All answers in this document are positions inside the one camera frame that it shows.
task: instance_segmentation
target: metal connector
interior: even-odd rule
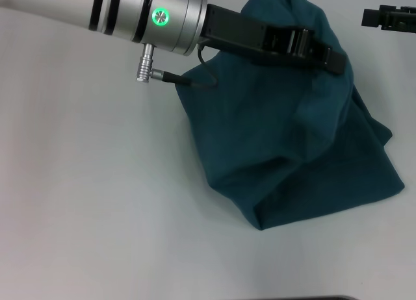
[[[304,58],[306,56],[306,48],[309,45],[310,33],[307,29],[300,32],[294,55]]]
[[[163,81],[164,71],[161,71],[159,69],[153,68],[151,71],[151,78],[156,79],[157,81]]]
[[[143,48],[143,55],[140,58],[140,64],[137,70],[137,81],[148,83],[151,77],[151,69],[153,65],[153,52],[155,46],[145,44]]]

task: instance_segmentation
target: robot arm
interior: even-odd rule
[[[383,31],[416,33],[416,8],[380,6],[379,10],[364,10],[362,26],[379,27]]]
[[[303,27],[277,27],[207,0],[0,0],[3,6],[145,44],[138,81],[151,77],[192,84],[153,69],[155,48],[190,55],[197,44],[228,51],[254,64],[319,68],[341,75],[346,56]]]

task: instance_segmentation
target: green led light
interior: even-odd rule
[[[153,11],[151,18],[157,26],[165,26],[170,19],[169,11],[167,11],[165,8],[157,8],[155,11]]]

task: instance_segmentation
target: black object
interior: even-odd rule
[[[208,5],[200,44],[227,51],[264,66],[320,68],[345,72],[346,55],[335,52],[303,27],[277,27]]]
[[[379,10],[364,10],[362,26],[379,27],[383,31],[411,32],[416,34],[416,8],[380,6]]]
[[[184,76],[175,75],[167,71],[163,72],[162,81],[168,82],[170,84],[180,84],[182,86],[190,86],[192,84],[192,79],[189,79]]]
[[[351,297],[336,296],[336,297],[306,297],[306,298],[275,298],[275,299],[257,299],[257,300],[357,300]]]
[[[101,7],[103,6],[104,0],[94,0],[94,3],[92,5],[92,11],[91,11],[91,20],[90,20],[90,26],[89,29],[91,31],[97,31],[98,28],[98,22],[99,22],[99,16],[101,14]]]
[[[118,8],[120,7],[120,0],[111,0],[109,8],[109,16],[107,18],[107,27],[104,34],[112,35],[117,23]]]

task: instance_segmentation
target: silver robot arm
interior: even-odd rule
[[[91,31],[144,44],[137,81],[214,88],[218,78],[201,51],[212,47],[262,66],[317,68],[334,75],[345,72],[347,57],[315,37],[314,30],[281,27],[208,5],[207,0],[0,0],[0,5],[78,25]],[[155,48],[198,58],[213,84],[153,69]]]
[[[207,0],[0,0],[0,6],[144,44],[137,80],[149,82],[155,47],[193,52]]]

